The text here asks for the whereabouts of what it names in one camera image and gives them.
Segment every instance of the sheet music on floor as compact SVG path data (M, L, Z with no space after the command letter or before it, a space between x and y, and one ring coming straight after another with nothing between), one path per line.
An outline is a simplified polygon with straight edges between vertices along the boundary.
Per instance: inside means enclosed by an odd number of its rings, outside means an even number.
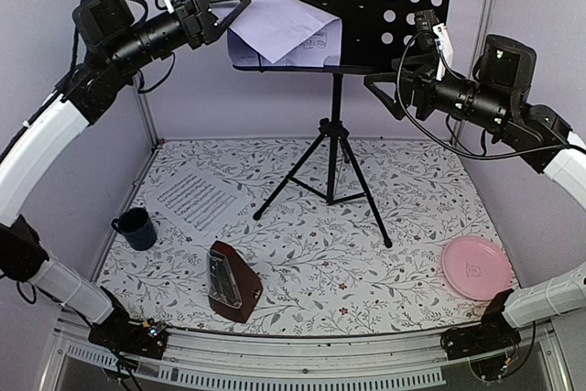
M213 240L252 198L202 171L185 167L159 186L146 202L194 240Z

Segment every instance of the mug handle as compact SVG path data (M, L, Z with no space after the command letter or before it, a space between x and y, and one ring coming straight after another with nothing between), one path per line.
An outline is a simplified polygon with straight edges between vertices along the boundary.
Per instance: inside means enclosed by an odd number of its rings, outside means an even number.
M121 234L122 231L120 231L120 228L118 228L118 220L119 219L113 219L110 225L112 226L112 229L114 229L117 233Z

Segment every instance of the tripod base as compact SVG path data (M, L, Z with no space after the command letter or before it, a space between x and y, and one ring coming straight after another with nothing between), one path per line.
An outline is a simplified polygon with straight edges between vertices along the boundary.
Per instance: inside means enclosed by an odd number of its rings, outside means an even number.
M386 233L385 225L383 224L383 219L374 203L373 195L368 189L368 185L366 183L366 179L364 178L364 174L360 170L360 165L358 164L358 160L354 155L352 148L350 147L350 143L348 142L348 135L349 132L346 130L343 125L342 121L339 122L331 122L329 119L322 119L320 121L320 135L316 138L315 141L309 146L308 150L303 154L301 159L295 164L295 166L289 171L289 173L285 176L285 178L279 183L277 188L272 192L272 194L266 199L263 206L255 212L253 215L253 219L260 220L265 210L270 206L270 204L275 200L278 194L287 186L287 184L291 181L296 183L300 187L308 190L315 195L323 198L328 205L334 205L336 203L342 203L345 201L353 201L356 199L360 199L362 197L366 197L368 203L370 205L371 211L373 213L374 218L376 219L376 224L378 225L381 235L383 236L383 242L387 248L390 248L393 244L391 239L388 237ZM315 150L320 146L320 144L328 137L330 139L330 161L328 166L328 189L327 193L323 194L322 192L312 188L305 182L297 179L295 177L296 173L299 169L305 164L305 162L309 159L309 157L315 152ZM348 160L356 173L358 180L360 181L360 185L362 187L363 192L353 194L350 196L341 197L339 199L334 199L334 190L335 190L335 174L336 174L336 161L337 161L337 151L338 151L338 144L342 147L342 152L344 153L344 160Z

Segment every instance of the floral patterned tablecloth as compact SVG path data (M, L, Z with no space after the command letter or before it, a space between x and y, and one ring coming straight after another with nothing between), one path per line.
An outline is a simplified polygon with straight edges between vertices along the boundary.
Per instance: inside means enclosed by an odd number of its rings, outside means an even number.
M430 142L352 140L394 246L386 249L366 200L327 206L290 183L259 222L255 209L309 146L306 140L205 140L163 146L135 200L145 205L178 169L195 167L254 201L217 238L260 275L265 292L246 324L212 312L206 252L159 213L156 245L133 251L116 237L99 284L136 318L214 331L323 336L416 331L478 320L486 303L457 294L441 272L450 240L468 234L499 243L458 158ZM298 177L325 190L324 143ZM339 160L337 196L360 192Z

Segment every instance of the brown wooden metronome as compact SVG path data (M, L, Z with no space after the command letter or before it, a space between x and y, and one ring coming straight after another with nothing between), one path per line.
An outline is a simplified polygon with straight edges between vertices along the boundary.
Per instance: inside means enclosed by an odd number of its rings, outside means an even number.
M226 243L216 242L208 252L208 298L213 311L227 320L248 321L263 293L255 271Z

